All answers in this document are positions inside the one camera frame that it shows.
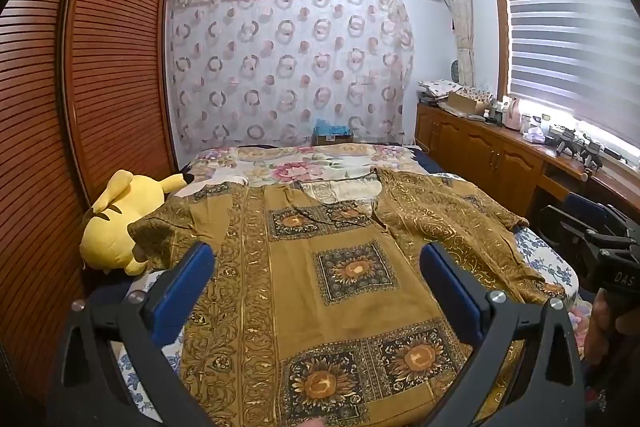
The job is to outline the right hand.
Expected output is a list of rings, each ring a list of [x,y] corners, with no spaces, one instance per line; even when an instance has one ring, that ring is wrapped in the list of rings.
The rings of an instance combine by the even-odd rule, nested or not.
[[[589,329],[586,335],[584,353],[590,365],[598,365],[608,353],[610,334],[626,331],[627,320],[623,315],[615,315],[608,303],[608,292],[601,288],[594,298]]]

